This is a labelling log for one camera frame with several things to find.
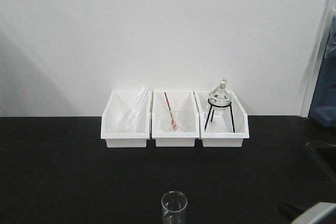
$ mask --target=gray object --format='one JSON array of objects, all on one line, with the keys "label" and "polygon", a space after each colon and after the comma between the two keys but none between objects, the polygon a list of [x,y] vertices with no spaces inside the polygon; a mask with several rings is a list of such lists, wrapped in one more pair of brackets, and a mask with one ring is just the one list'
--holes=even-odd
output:
[{"label": "gray object", "polygon": [[330,213],[335,211],[335,203],[319,202],[313,207],[309,208],[298,218],[296,218],[292,224],[317,224],[327,217]]}]

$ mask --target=blue object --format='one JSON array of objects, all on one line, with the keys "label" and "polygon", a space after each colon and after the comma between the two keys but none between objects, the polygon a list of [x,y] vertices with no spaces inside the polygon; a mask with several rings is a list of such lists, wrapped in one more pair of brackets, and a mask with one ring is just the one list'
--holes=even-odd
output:
[{"label": "blue object", "polygon": [[329,53],[324,55],[309,110],[309,117],[316,120],[318,123],[325,127],[336,126],[335,56],[336,49],[329,50]]}]

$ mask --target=glass cylinder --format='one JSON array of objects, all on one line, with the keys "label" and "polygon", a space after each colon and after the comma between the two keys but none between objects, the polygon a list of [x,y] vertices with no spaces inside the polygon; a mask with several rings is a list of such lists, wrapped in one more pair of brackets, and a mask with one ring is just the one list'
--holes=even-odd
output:
[{"label": "glass cylinder", "polygon": [[169,191],[162,196],[163,224],[185,224],[187,197],[181,191]]}]

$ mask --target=sink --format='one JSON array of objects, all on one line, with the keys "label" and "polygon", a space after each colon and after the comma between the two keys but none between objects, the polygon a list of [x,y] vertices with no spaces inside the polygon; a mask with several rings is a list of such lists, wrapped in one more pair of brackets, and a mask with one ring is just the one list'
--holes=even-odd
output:
[{"label": "sink", "polygon": [[309,142],[306,147],[321,168],[336,183],[336,143]]}]

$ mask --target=white plastic bin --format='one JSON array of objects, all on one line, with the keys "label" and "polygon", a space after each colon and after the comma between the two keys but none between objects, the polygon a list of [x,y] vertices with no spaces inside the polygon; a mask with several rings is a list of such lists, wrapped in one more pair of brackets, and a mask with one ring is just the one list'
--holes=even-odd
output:
[{"label": "white plastic bin", "polygon": [[204,126],[210,105],[207,102],[210,91],[195,91],[196,102],[200,112],[200,132],[204,147],[241,147],[244,138],[249,138],[247,114],[233,91],[228,91],[232,96],[232,112],[235,123],[233,132],[230,108],[224,111],[215,111],[213,121],[209,122],[204,131]]},{"label": "white plastic bin", "polygon": [[101,138],[108,148],[146,147],[150,138],[152,91],[149,91],[136,121],[135,132],[114,132],[138,92],[112,91],[101,118]]},{"label": "white plastic bin", "polygon": [[154,91],[152,111],[152,137],[157,147],[193,147],[200,136],[198,111],[192,91],[167,91],[172,110],[180,111],[181,131],[167,132],[169,110],[165,91]]}]

